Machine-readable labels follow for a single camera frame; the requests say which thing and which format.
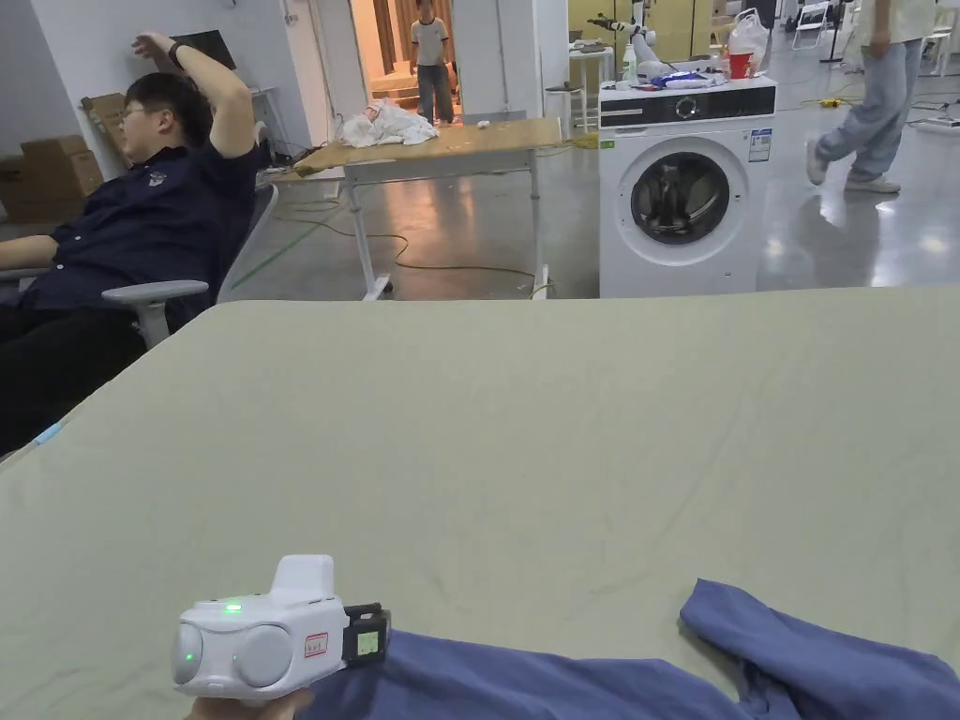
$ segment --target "washing machine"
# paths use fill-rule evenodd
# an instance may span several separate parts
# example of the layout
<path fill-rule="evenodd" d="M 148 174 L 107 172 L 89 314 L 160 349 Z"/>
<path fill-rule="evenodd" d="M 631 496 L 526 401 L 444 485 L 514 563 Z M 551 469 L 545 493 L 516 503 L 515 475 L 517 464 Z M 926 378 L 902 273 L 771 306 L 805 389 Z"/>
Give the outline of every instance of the washing machine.
<path fill-rule="evenodd" d="M 600 91 L 600 296 L 750 293 L 777 84 Z"/>

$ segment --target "monitor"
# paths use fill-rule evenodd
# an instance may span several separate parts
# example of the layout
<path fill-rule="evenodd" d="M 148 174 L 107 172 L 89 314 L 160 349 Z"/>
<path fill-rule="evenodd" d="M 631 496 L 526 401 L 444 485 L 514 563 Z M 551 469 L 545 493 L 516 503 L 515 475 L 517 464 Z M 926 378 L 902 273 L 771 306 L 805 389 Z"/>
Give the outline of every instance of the monitor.
<path fill-rule="evenodd" d="M 193 35 L 173 36 L 173 40 L 199 50 L 204 55 L 213 58 L 230 70 L 237 69 L 236 62 L 233 61 L 233 56 L 230 54 L 230 50 L 227 49 L 227 44 L 224 42 L 224 37 L 220 35 L 219 30 L 211 30 L 208 33 L 194 33 Z"/>

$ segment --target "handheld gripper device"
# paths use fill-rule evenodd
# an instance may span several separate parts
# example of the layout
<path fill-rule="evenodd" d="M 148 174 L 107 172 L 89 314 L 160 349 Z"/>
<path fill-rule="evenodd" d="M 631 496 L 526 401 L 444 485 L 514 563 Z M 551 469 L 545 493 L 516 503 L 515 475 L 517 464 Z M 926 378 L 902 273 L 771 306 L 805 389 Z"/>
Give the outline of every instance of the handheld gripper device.
<path fill-rule="evenodd" d="M 379 604 L 344 608 L 328 555 L 289 555 L 268 594 L 198 602 L 180 616 L 174 683 L 184 695 L 266 703 L 383 660 L 390 620 Z"/>

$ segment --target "mattress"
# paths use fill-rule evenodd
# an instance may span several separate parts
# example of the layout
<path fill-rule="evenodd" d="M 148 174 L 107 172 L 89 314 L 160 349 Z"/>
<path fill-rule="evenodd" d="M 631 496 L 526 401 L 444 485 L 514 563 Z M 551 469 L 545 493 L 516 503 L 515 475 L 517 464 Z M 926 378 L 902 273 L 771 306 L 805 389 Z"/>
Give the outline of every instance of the mattress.
<path fill-rule="evenodd" d="M 0 717 L 182 717 L 195 600 L 327 553 L 429 636 L 661 658 L 698 577 L 960 667 L 960 289 L 237 302 L 0 465 Z"/>

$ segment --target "gray pants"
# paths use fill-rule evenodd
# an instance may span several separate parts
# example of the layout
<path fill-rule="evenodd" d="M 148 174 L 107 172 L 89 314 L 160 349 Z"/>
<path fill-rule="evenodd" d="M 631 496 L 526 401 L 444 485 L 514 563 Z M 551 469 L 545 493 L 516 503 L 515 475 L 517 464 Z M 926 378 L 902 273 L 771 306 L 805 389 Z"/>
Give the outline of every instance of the gray pants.
<path fill-rule="evenodd" d="M 434 124 L 433 99 L 437 98 L 437 114 L 445 123 L 453 122 L 453 95 L 450 92 L 450 76 L 446 65 L 421 65 L 417 70 L 420 78 L 420 114 Z"/>
<path fill-rule="evenodd" d="M 876 180 L 893 165 L 903 126 L 913 105 L 924 42 L 891 45 L 879 60 L 863 52 L 866 91 L 863 105 L 851 109 L 843 125 L 820 138 L 817 156 L 834 162 L 856 153 L 850 180 Z"/>

